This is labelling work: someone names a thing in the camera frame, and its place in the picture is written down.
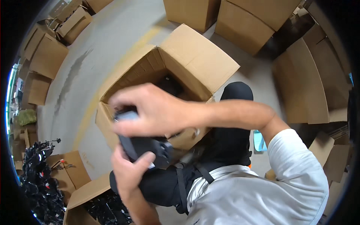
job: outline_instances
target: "open cardboard box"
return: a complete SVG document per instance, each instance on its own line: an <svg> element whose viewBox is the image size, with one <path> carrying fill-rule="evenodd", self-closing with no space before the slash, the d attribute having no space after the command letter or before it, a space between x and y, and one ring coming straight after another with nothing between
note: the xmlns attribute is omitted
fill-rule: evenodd
<svg viewBox="0 0 360 225"><path fill-rule="evenodd" d="M205 32L217 20L221 0L164 0L166 17Z"/></svg>
<svg viewBox="0 0 360 225"><path fill-rule="evenodd" d="M78 7L82 5L82 0L71 0L67 6L65 6L61 12L55 17L62 22L66 20Z"/></svg>
<svg viewBox="0 0 360 225"><path fill-rule="evenodd" d="M70 197L64 216L64 225L99 225L82 204L110 189L109 173L93 180L74 191Z"/></svg>
<svg viewBox="0 0 360 225"><path fill-rule="evenodd" d="M69 49L49 34L45 34L32 57L29 70L55 79Z"/></svg>
<svg viewBox="0 0 360 225"><path fill-rule="evenodd" d="M222 0L215 33L255 55L271 38L274 30L241 7Z"/></svg>
<svg viewBox="0 0 360 225"><path fill-rule="evenodd" d="M69 167L63 170L53 170L51 177L56 178L59 181L59 189L64 193L64 203L68 204L70 196L75 190L78 190L85 184L91 181L87 171L82 163L80 154L78 151L72 151L65 154L51 155L46 159L46 162L50 167L55 165L60 160L64 159L65 165L72 164L73 167Z"/></svg>
<svg viewBox="0 0 360 225"><path fill-rule="evenodd" d="M215 44L187 25L180 25L160 45L146 45L128 56L99 92L95 123L114 149L119 143L112 132L114 109L108 100L118 90L147 82L156 83L171 74L184 89L182 99L213 102L213 94L234 74L239 65ZM188 128L169 139L176 149L189 150L208 132Z"/></svg>
<svg viewBox="0 0 360 225"><path fill-rule="evenodd" d="M318 24L274 61L273 75L288 123L347 121L348 85Z"/></svg>
<svg viewBox="0 0 360 225"><path fill-rule="evenodd" d="M80 5L78 9L61 25L57 33L69 44L74 43L79 34L91 23L93 18Z"/></svg>

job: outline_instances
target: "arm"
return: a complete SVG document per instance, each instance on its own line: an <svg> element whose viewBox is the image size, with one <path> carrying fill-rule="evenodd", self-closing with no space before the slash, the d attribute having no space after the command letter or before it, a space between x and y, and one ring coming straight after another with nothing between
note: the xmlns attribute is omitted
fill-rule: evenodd
<svg viewBox="0 0 360 225"><path fill-rule="evenodd" d="M121 200L128 208L130 216L136 225L159 225L159 216L155 208L145 200L139 188L122 195Z"/></svg>
<svg viewBox="0 0 360 225"><path fill-rule="evenodd" d="M234 127L257 129L267 145L289 126L268 105L247 100L218 103L185 102L153 84L123 89L110 99L113 107L135 105L138 120L115 124L114 131L125 136L163 136L188 127Z"/></svg>
<svg viewBox="0 0 360 225"><path fill-rule="evenodd" d="M289 126L268 105L248 100L224 100L218 103L200 104L194 127L234 127L259 130L269 145L273 137Z"/></svg>

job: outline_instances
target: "black electronic device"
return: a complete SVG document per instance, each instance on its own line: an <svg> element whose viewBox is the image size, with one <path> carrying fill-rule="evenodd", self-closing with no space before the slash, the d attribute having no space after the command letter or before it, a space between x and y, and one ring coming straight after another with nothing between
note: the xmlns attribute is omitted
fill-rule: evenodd
<svg viewBox="0 0 360 225"><path fill-rule="evenodd" d="M135 120L138 113L135 106L117 111L115 121ZM172 145L164 137L125 137L119 135L120 144L131 162L135 162L142 154L151 151L156 155L155 161L149 168L165 168L171 161Z"/></svg>

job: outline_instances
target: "person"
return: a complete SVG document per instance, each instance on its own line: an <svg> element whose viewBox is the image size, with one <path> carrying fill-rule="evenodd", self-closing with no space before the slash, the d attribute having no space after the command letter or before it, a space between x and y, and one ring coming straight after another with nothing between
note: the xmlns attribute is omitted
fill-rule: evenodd
<svg viewBox="0 0 360 225"><path fill-rule="evenodd" d="M316 224L321 218L329 195L323 168L271 107L253 101L251 89L243 82L228 84L217 103L186 102L152 84L120 90L110 103L137 107L138 119L114 124L114 131L124 136L163 136L188 127L215 127L213 144L199 164L180 169L149 170L153 153L131 163L117 146L111 188L119 193L136 225L160 224L149 202L188 212L188 225ZM276 181L251 171L250 130L262 133Z"/></svg>

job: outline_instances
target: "black object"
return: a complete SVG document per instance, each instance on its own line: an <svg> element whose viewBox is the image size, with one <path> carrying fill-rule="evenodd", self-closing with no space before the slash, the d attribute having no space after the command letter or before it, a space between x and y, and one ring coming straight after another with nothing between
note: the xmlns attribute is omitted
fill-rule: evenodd
<svg viewBox="0 0 360 225"><path fill-rule="evenodd" d="M136 107L130 106L117 111L114 116L115 121L135 120L138 118ZM149 168L164 168L171 161L172 145L164 138L133 137L128 138L119 135L120 143L124 152L131 162L135 162L142 154L151 151L156 155L153 165Z"/></svg>
<svg viewBox="0 0 360 225"><path fill-rule="evenodd" d="M155 85L175 97L184 91L183 87L171 75L163 77Z"/></svg>
<svg viewBox="0 0 360 225"><path fill-rule="evenodd" d="M96 196L84 204L89 214L101 225L128 225L132 223L127 208L112 190Z"/></svg>
<svg viewBox="0 0 360 225"><path fill-rule="evenodd" d="M51 169L46 162L53 150L49 141L35 142L26 149L24 174L19 178L34 216L44 225L62 225L65 214L64 194L58 190L59 181L50 177Z"/></svg>

